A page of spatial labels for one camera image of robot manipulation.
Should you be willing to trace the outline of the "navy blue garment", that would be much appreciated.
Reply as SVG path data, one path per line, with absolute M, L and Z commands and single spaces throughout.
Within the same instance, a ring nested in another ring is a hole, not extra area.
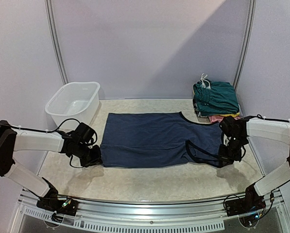
M 100 145 L 105 167 L 160 168 L 186 163 L 221 168 L 222 131 L 178 113 L 108 115 Z

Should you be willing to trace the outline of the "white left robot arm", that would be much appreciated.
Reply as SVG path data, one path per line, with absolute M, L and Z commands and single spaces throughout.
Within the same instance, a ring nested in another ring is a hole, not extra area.
M 96 145 L 97 133 L 83 122 L 70 132 L 23 128 L 0 121 L 0 177 L 6 177 L 29 190 L 52 211 L 62 203 L 52 184 L 19 163 L 13 154 L 18 151 L 51 151 L 72 159 L 81 167 L 102 164 L 101 150 Z

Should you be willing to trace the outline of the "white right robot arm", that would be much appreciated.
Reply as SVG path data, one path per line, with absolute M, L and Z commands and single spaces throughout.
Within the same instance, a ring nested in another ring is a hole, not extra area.
M 290 119 L 247 116 L 235 120 L 228 116 L 219 127 L 228 139 L 220 145 L 220 159 L 240 161 L 242 148 L 252 142 L 262 165 L 277 165 L 248 188 L 248 195 L 241 200 L 240 207 L 250 212 L 258 206 L 258 196 L 264 196 L 290 181 Z

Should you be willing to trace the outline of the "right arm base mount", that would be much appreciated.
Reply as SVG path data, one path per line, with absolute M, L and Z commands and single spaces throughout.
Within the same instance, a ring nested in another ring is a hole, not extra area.
M 270 192 L 270 206 L 266 209 L 266 202 L 264 196 L 260 196 L 256 189 L 255 184 L 248 186 L 245 189 L 245 196 L 240 198 L 239 196 L 232 194 L 228 195 L 223 200 L 223 208 L 227 213 L 227 216 L 243 215 L 239 217 L 239 222 L 244 227 L 255 226 L 259 220 L 264 218 L 271 210 L 274 202 L 273 190 Z

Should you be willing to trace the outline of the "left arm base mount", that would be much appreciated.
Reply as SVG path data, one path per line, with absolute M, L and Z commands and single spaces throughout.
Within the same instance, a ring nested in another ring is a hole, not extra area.
M 44 197 L 38 196 L 36 206 L 40 209 L 52 212 L 51 221 L 57 223 L 62 223 L 65 215 L 76 216 L 79 202 L 68 196 L 63 196 L 62 199 L 59 199 L 57 189 L 45 178 L 42 179 L 50 189 Z

